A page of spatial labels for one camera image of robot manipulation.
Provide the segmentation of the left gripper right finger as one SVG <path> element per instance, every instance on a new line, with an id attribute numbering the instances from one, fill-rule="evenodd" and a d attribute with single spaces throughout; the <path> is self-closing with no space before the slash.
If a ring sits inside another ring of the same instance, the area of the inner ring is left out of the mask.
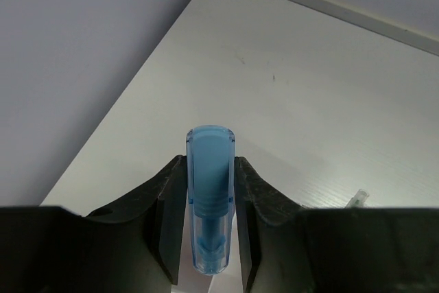
<path id="1" fill-rule="evenodd" d="M 235 159 L 244 292 L 437 292 L 438 210 L 307 209 Z"/>

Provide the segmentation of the green ink pen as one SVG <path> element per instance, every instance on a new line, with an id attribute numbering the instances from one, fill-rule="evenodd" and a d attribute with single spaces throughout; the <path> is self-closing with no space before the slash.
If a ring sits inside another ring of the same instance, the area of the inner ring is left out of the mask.
<path id="1" fill-rule="evenodd" d="M 370 194 L 364 189 L 359 189 L 355 195 L 348 201 L 345 206 L 346 209 L 352 208 L 365 208 L 367 207 L 366 201 L 369 198 Z"/>

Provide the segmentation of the blue correction tape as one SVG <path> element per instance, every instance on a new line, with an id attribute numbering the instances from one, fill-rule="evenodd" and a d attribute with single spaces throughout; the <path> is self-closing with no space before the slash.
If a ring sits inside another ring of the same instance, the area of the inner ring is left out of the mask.
<path id="1" fill-rule="evenodd" d="M 230 257 L 235 135 L 223 126 L 198 126 L 187 134 L 186 151 L 193 266 L 213 276 Z"/>

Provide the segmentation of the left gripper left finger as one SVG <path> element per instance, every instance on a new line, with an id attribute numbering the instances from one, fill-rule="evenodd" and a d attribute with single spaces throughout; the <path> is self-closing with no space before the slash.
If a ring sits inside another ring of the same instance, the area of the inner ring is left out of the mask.
<path id="1" fill-rule="evenodd" d="M 170 292 L 178 282 L 187 162 L 92 211 L 1 209 L 2 292 Z"/>

